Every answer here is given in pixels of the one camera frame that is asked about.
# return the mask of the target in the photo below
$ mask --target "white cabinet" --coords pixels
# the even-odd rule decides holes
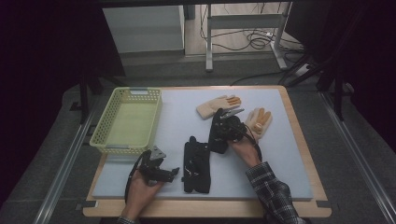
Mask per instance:
[[[184,49],[183,6],[103,11],[119,53]]]

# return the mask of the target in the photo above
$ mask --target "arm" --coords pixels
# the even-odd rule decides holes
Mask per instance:
[[[283,223],[305,223],[294,209],[289,186],[276,178],[268,162],[248,169],[246,174],[263,207],[278,220]]]
[[[264,209],[282,223],[305,223],[295,211],[289,186],[276,178],[268,162],[260,162],[254,146],[246,138],[229,145],[249,167],[247,178]]]
[[[158,182],[155,186],[147,186],[143,176],[136,170],[132,178],[131,186],[129,187],[127,203],[117,223],[134,223],[140,212],[151,203],[163,184],[163,182]]]

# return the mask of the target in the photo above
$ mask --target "metal rail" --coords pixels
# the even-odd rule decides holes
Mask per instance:
[[[35,221],[33,222],[34,224],[45,224],[50,221],[50,217],[52,216],[56,203],[58,202],[62,190],[64,189],[64,184],[66,183],[67,177],[70,174],[70,171],[81,148],[82,142],[84,141],[84,136],[90,128],[93,115],[96,111],[96,107],[98,106],[99,100],[97,98],[98,97],[92,98],[92,110],[85,122],[79,126],[78,132],[73,139],[73,142],[66,155],[64,156],[64,160],[62,161],[58,173],[53,179],[52,184],[49,187],[49,191],[37,212]]]
[[[363,176],[363,179],[366,182],[368,188],[372,192],[376,202],[378,203],[379,208],[385,216],[385,219],[389,224],[395,224],[396,209],[391,198],[388,196],[386,190],[376,178],[373,170],[361,153],[358,144],[355,142],[355,139],[352,137],[347,126],[343,121],[338,118],[338,116],[333,111],[332,100],[330,99],[329,94],[320,92],[319,96],[326,105],[326,109],[329,112],[329,115],[332,118],[335,127],[337,128],[338,132],[341,134],[341,137],[346,143],[347,149],[349,150],[353,160],[356,162],[356,165],[361,171],[361,175]]]

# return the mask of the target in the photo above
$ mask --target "metal frame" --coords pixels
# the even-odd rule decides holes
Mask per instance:
[[[206,72],[213,71],[212,30],[247,28],[277,28],[275,41],[271,41],[270,45],[279,68],[286,70],[288,67],[279,48],[279,42],[289,16],[290,6],[291,2],[288,2],[282,14],[212,16],[212,6],[207,5]]]
[[[81,148],[82,142],[84,141],[84,137],[87,131],[90,129],[92,118],[95,112],[97,111],[96,108],[99,102],[99,99],[97,98],[98,97],[94,97],[91,113],[85,119],[85,122],[79,126],[78,132],[75,138],[73,139],[70,148],[67,150],[66,155],[64,156],[64,160],[62,161],[58,173],[54,177],[52,184],[49,187],[49,191],[37,212],[37,215],[33,222],[34,224],[49,223],[52,213],[55,209],[55,206],[64,189],[64,185],[66,183],[67,177],[70,174],[70,171],[74,165],[76,157]]]
[[[364,155],[361,153],[358,144],[352,137],[352,134],[349,132],[346,124],[341,119],[339,119],[337,114],[333,111],[332,99],[330,98],[329,93],[319,92],[319,96],[325,104],[332,122],[343,138],[352,159],[355,161],[356,166],[360,170],[361,176],[372,192],[385,219],[389,224],[396,223],[396,208],[392,202],[392,199],[388,196],[387,191],[376,178],[375,173],[371,169],[367,160],[364,158]]]

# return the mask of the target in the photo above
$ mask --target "black glove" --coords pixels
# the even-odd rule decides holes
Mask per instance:
[[[209,193],[210,190],[210,151],[207,143],[199,143],[194,136],[184,146],[184,191]]]

